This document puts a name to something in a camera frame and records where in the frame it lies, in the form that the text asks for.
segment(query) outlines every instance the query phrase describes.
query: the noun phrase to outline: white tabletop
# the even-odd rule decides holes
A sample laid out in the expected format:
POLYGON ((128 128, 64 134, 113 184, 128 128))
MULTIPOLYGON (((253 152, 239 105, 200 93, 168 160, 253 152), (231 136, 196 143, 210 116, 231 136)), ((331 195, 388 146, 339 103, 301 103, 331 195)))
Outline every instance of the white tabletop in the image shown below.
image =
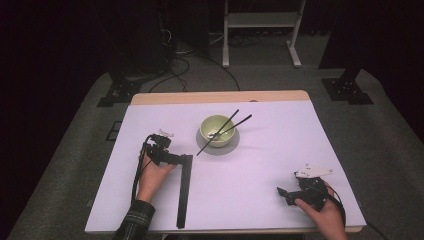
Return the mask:
POLYGON ((194 155, 194 159, 185 228, 176 227, 179 166, 153 200, 152 232, 311 231, 313 222, 299 208, 287 206, 276 189, 298 191, 293 172, 307 163, 334 171, 322 178, 340 195, 346 226, 366 225, 312 102, 296 100, 129 106, 85 231, 113 232, 119 227, 130 207, 142 143, 159 129, 174 133, 171 153, 194 155), (196 156, 201 122, 210 115, 230 116, 237 109, 234 122, 253 115, 237 128, 237 146, 224 155, 196 156))

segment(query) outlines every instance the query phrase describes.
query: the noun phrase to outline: hand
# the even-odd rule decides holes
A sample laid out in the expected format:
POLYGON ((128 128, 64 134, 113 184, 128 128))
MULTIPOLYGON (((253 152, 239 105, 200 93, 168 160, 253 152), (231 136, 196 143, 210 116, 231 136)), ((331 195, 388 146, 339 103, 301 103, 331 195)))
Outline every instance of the hand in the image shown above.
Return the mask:
MULTIPOLYGON (((334 191, 331 188, 328 188, 328 193, 334 196, 334 191)), ((317 212, 301 199, 296 199, 295 203, 314 221, 318 231, 325 239, 348 239, 343 226, 342 216, 334 202, 327 199, 320 212, 317 212)))
POLYGON ((156 191, 160 188, 169 172, 177 165, 168 164, 166 166, 157 166, 152 162, 149 156, 144 155, 140 180, 138 182, 137 200, 150 203, 156 191))

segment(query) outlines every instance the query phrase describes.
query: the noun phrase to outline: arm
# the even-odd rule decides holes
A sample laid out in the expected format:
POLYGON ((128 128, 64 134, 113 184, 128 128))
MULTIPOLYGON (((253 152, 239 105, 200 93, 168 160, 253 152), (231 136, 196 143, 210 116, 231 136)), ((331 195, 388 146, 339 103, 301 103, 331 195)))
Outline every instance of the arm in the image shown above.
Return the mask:
POLYGON ((166 176, 176 165, 159 167, 145 155, 144 168, 139 184, 136 200, 128 210, 127 215, 116 231, 113 239, 145 239, 155 208, 150 204, 153 196, 162 185, 166 176))
MULTIPOLYGON (((328 193, 334 196, 334 191, 331 188, 328 189, 328 193)), ((314 221, 318 231, 325 239, 348 239, 343 226, 342 216, 335 203, 330 200, 325 201, 324 207, 320 212, 317 212, 301 199, 296 199, 295 203, 314 221)))

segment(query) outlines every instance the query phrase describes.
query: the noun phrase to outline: green bowl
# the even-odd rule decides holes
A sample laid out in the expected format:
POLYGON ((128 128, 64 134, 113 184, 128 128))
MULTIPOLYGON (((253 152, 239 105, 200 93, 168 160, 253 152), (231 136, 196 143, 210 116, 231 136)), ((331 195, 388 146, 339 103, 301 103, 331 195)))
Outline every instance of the green bowl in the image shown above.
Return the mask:
MULTIPOLYGON (((222 115, 213 115, 203 120, 202 125, 200 125, 200 134, 202 135, 202 138, 205 140, 205 142, 208 142, 208 136, 210 134, 215 134, 227 120, 228 117, 222 115)), ((234 123, 229 121, 227 125, 225 125, 225 127, 221 130, 221 133, 232 126, 234 126, 234 123)), ((233 138, 235 132, 236 129, 233 128, 230 131, 222 134, 220 137, 215 137, 215 139, 209 143, 209 146, 218 148, 227 145, 233 138)))

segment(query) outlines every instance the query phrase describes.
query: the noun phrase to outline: black sleeve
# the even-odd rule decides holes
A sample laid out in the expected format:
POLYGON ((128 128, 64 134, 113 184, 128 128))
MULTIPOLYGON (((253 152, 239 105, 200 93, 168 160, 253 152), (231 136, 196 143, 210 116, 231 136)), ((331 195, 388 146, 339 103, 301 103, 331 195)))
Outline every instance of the black sleeve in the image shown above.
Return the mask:
POLYGON ((155 208, 144 201, 135 200, 128 210, 121 226, 115 232, 114 240, 146 239, 155 208))

